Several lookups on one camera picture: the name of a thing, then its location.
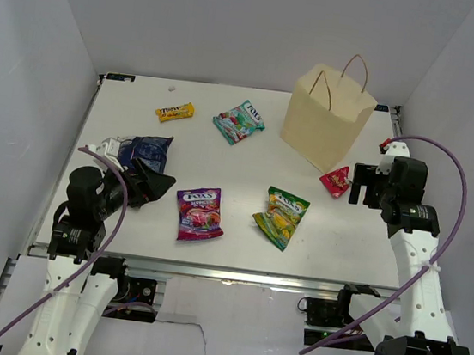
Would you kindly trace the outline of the blue label sticker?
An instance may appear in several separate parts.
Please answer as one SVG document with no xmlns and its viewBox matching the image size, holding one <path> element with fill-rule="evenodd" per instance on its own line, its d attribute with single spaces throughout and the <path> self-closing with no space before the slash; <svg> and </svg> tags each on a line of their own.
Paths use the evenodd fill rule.
<svg viewBox="0 0 474 355">
<path fill-rule="evenodd" d="M 389 107 L 387 105 L 377 104 L 374 110 L 387 113 L 389 111 Z"/>
<path fill-rule="evenodd" d="M 135 76 L 131 75 L 124 75 L 124 74 L 117 74 L 117 73 L 110 73 L 108 72 L 105 75 L 105 79 L 109 81 L 116 81 L 116 82 L 123 82 L 123 83 L 133 83 L 136 80 Z"/>
</svg>

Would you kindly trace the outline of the dark blue snack bag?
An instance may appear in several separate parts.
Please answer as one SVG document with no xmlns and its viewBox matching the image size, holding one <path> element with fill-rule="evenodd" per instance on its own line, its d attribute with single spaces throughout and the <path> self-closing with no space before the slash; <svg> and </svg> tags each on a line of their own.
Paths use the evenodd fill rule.
<svg viewBox="0 0 474 355">
<path fill-rule="evenodd" d="M 125 168 L 133 169 L 133 159 L 139 159 L 156 173 L 163 174 L 167 162 L 167 152 L 174 137 L 130 136 L 118 138 L 118 162 Z"/>
</svg>

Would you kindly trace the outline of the teal Fox's candy bag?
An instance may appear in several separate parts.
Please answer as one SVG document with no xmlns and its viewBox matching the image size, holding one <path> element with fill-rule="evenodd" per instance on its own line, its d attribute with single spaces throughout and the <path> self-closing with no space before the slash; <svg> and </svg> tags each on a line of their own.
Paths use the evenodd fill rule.
<svg viewBox="0 0 474 355">
<path fill-rule="evenodd" d="M 232 145 L 249 138 L 256 131 L 263 131 L 265 125 L 255 106 L 246 100 L 229 111 L 212 118 L 213 124 Z"/>
</svg>

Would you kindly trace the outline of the red mint candy packet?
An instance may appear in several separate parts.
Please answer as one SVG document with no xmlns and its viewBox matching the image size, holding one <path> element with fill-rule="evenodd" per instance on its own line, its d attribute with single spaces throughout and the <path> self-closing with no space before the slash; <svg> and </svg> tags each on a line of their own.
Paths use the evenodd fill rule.
<svg viewBox="0 0 474 355">
<path fill-rule="evenodd" d="M 319 181 L 334 199 L 338 199 L 350 188 L 349 167 L 341 167 L 328 174 L 321 175 Z"/>
</svg>

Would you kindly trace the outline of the blue label sticker right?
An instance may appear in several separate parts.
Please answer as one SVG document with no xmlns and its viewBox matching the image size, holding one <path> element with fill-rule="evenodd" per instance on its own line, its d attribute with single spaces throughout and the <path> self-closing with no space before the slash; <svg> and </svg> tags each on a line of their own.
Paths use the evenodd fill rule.
<svg viewBox="0 0 474 355">
<path fill-rule="evenodd" d="M 387 105 L 377 104 L 374 110 L 387 113 L 389 111 L 389 107 Z"/>
</svg>

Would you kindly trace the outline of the yellow M&M's candy packet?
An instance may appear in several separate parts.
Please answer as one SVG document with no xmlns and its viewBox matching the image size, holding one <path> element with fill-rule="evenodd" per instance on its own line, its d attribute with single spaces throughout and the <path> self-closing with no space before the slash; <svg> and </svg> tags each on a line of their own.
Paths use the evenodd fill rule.
<svg viewBox="0 0 474 355">
<path fill-rule="evenodd" d="M 155 110 L 155 114 L 160 122 L 167 122 L 178 119 L 192 118 L 195 114 L 195 107 L 191 102 L 177 106 L 177 107 L 166 107 Z"/>
</svg>

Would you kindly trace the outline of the blue label sticker left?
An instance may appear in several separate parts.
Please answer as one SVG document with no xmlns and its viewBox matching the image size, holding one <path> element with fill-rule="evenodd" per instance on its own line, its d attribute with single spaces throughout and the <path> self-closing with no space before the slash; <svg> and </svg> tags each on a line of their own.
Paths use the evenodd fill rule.
<svg viewBox="0 0 474 355">
<path fill-rule="evenodd" d="M 110 73 L 108 72 L 105 75 L 105 79 L 109 81 L 116 81 L 116 82 L 123 82 L 123 83 L 133 83 L 136 80 L 135 76 L 131 75 L 124 75 L 124 74 L 117 74 L 117 73 Z"/>
</svg>

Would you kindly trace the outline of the aluminium table front rail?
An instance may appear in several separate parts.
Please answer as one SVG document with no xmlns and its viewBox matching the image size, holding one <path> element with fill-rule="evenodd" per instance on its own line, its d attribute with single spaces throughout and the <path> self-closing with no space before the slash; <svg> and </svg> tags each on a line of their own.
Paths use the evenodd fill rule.
<svg viewBox="0 0 474 355">
<path fill-rule="evenodd" d="M 108 257 L 123 258 L 129 268 L 133 270 L 160 272 L 196 278 L 209 278 L 230 282 L 238 282 L 254 285 L 265 285 L 294 290 L 339 291 L 345 286 L 344 282 L 323 281 L 315 278 L 295 278 L 281 275 L 259 273 L 253 271 L 242 271 L 239 269 L 220 269 L 216 266 L 207 267 L 204 265 L 175 262 L 168 260 L 155 260 L 119 254 L 106 254 Z"/>
</svg>

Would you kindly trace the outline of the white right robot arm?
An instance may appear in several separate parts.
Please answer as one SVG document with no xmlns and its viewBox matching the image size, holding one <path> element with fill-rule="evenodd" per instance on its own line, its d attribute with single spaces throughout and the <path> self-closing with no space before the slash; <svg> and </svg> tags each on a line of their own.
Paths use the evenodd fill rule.
<svg viewBox="0 0 474 355">
<path fill-rule="evenodd" d="M 349 298 L 335 305 L 334 318 L 347 329 L 359 324 L 374 355 L 470 355 L 459 346 L 448 324 L 441 296 L 435 252 L 440 234 L 436 210 L 422 202 L 428 178 L 426 163 L 391 156 L 385 166 L 356 164 L 349 196 L 380 211 L 396 259 L 400 283 L 400 317 L 376 292 L 346 286 Z"/>
</svg>

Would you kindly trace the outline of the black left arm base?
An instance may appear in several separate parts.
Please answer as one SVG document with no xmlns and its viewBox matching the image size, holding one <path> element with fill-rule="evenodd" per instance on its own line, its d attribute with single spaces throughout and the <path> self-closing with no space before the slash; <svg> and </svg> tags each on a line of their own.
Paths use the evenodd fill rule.
<svg viewBox="0 0 474 355">
<path fill-rule="evenodd" d="M 107 304 L 104 317 L 130 321 L 155 321 L 156 280 L 124 276 L 114 298 Z"/>
</svg>

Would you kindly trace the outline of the green Fox's candy bag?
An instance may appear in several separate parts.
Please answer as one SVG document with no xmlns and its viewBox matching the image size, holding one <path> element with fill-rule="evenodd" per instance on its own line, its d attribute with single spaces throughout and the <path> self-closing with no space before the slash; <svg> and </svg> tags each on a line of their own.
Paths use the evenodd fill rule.
<svg viewBox="0 0 474 355">
<path fill-rule="evenodd" d="M 267 211 L 253 213 L 252 218 L 270 242 L 283 252 L 311 204 L 278 187 L 270 186 L 268 194 Z"/>
</svg>

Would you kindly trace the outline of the beige paper bag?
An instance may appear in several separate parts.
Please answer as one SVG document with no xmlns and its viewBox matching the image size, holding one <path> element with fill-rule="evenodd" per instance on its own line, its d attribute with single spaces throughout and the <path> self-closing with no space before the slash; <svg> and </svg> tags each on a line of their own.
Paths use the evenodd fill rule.
<svg viewBox="0 0 474 355">
<path fill-rule="evenodd" d="M 296 81 L 280 136 L 322 174 L 343 160 L 376 108 L 364 72 L 359 83 L 347 67 L 320 63 Z"/>
</svg>

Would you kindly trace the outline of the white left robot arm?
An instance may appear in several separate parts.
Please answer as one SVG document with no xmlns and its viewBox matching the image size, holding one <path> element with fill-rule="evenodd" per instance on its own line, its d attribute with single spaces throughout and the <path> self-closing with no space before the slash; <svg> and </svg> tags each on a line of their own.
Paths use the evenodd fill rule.
<svg viewBox="0 0 474 355">
<path fill-rule="evenodd" d="M 176 183 L 139 159 L 129 169 L 80 167 L 70 173 L 67 199 L 54 213 L 47 248 L 43 296 L 36 303 L 28 337 L 17 355 L 84 355 L 98 321 L 111 300 L 128 294 L 125 262 L 103 252 L 116 236 L 104 222 L 128 208 L 155 202 Z"/>
</svg>

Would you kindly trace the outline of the purple Fox's candy bag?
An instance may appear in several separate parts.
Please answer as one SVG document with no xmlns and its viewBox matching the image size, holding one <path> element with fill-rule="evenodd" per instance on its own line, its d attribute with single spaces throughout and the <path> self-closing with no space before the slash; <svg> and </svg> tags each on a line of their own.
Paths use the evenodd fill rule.
<svg viewBox="0 0 474 355">
<path fill-rule="evenodd" d="M 177 193 L 178 241 L 202 241 L 223 236 L 220 188 L 198 188 Z"/>
</svg>

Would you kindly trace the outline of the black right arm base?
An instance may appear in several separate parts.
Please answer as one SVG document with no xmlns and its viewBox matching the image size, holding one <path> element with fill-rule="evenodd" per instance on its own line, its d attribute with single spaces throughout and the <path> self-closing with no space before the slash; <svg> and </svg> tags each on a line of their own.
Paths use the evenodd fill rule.
<svg viewBox="0 0 474 355">
<path fill-rule="evenodd" d="M 339 314 L 337 301 L 302 297 L 296 304 L 305 317 L 304 345 L 310 346 L 335 333 L 346 324 L 346 318 Z M 349 330 L 328 347 L 360 352 L 373 352 L 374 348 L 360 328 Z"/>
</svg>

